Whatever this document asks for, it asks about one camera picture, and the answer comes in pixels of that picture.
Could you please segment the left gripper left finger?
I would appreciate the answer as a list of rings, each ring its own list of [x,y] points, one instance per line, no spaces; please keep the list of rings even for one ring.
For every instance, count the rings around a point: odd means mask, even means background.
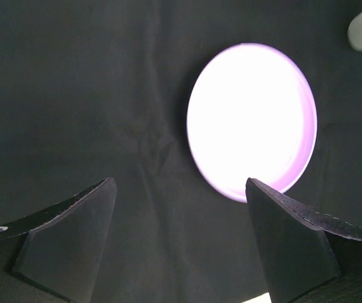
[[[1,223],[0,302],[91,302],[116,195],[109,177]]]

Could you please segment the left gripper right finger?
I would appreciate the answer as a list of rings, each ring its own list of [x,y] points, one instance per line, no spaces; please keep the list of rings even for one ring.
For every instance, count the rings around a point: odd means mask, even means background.
[[[362,302],[362,226],[257,179],[246,197],[272,302]]]

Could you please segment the purple plate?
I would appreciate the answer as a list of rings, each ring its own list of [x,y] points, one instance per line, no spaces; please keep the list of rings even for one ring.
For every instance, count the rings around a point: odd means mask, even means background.
[[[264,44],[238,44],[201,71],[186,130],[203,178],[244,203],[249,178],[284,193],[303,175],[317,137],[315,99],[286,54]]]

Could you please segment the black cloth placemat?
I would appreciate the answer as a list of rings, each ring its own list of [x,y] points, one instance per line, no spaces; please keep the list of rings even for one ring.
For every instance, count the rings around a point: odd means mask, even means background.
[[[362,226],[362,1],[0,1],[0,224],[113,177],[93,302],[242,302],[266,287],[247,206],[198,173],[201,69],[242,42],[303,71],[318,133],[289,195]]]

